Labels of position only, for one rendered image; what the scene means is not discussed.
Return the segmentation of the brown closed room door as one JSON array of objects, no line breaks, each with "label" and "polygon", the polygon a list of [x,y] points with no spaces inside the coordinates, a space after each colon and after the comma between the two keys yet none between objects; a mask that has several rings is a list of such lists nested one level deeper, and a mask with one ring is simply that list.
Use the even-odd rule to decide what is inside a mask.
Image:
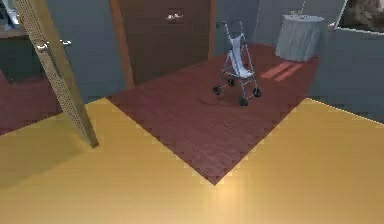
[{"label": "brown closed room door", "polygon": [[[217,0],[109,0],[129,89],[213,56]],[[168,21],[168,14],[184,17]]]}]

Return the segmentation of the white folding stroller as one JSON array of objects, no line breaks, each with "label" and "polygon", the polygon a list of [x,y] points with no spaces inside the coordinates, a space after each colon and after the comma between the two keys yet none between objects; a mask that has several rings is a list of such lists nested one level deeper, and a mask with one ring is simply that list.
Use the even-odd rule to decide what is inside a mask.
[{"label": "white folding stroller", "polygon": [[216,27],[223,25],[230,44],[227,49],[221,75],[228,75],[229,79],[225,84],[213,87],[213,92],[220,95],[222,90],[227,87],[233,87],[236,80],[240,81],[243,95],[239,97],[239,104],[247,106],[252,97],[260,97],[261,89],[258,87],[254,67],[248,50],[246,36],[244,34],[243,23],[237,19],[241,32],[237,37],[232,37],[229,31],[229,25],[226,21],[220,21]]}]

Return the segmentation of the framed brown picture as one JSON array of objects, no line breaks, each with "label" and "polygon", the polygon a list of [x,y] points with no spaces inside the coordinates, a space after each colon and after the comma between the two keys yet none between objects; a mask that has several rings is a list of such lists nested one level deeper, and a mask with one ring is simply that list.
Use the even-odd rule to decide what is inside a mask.
[{"label": "framed brown picture", "polygon": [[384,0],[346,0],[336,27],[384,33]]}]

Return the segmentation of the small pale item on table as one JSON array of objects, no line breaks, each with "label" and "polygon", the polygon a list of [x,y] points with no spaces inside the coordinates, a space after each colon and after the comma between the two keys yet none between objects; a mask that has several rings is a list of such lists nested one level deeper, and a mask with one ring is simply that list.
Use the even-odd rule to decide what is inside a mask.
[{"label": "small pale item on table", "polygon": [[291,15],[291,16],[300,16],[300,15],[302,15],[302,14],[303,14],[303,10],[304,10],[305,5],[306,5],[306,2],[307,2],[307,0],[302,0],[301,8],[298,9],[298,10],[292,10],[292,11],[290,11],[290,15]]}]

